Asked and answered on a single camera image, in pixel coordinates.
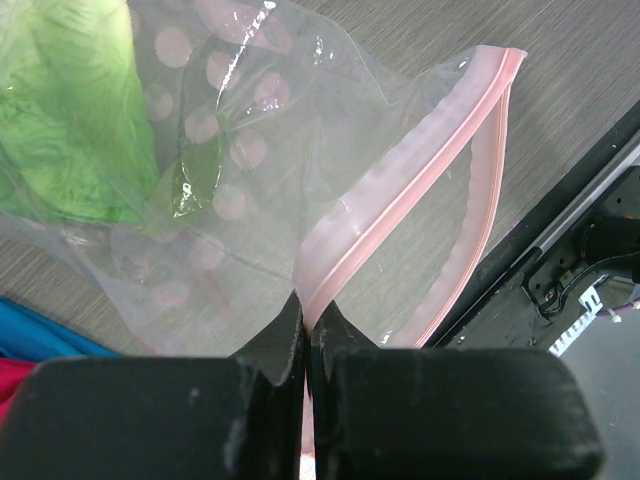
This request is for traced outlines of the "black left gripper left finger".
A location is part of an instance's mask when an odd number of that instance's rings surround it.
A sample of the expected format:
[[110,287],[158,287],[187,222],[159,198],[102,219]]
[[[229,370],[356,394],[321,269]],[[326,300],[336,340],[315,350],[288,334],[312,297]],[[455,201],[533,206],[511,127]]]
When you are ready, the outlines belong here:
[[299,300],[229,357],[67,357],[37,365],[1,423],[5,479],[295,479]]

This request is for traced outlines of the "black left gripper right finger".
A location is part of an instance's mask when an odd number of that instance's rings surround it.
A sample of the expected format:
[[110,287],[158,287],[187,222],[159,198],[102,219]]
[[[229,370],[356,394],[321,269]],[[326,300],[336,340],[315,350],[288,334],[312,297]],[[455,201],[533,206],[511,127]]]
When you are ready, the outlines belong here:
[[556,356],[384,349],[330,305],[309,328],[320,479],[592,479],[605,446]]

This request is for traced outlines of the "clear zip top bag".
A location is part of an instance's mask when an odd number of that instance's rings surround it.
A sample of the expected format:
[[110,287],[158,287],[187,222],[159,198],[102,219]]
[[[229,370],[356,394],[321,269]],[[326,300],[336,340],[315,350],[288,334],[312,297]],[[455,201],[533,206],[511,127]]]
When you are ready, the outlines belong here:
[[100,288],[165,355],[230,354],[299,300],[374,344],[423,346],[483,256],[500,197],[511,87],[525,59],[478,45],[406,78],[290,1],[123,1],[159,179],[229,139],[211,206],[163,236],[136,223],[17,233]]

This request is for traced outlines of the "green fake lettuce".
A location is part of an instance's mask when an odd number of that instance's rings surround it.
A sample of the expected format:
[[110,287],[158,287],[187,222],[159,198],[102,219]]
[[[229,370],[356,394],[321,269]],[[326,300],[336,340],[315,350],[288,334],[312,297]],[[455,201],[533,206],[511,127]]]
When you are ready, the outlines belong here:
[[1,5],[1,209],[136,223],[159,179],[123,1]]

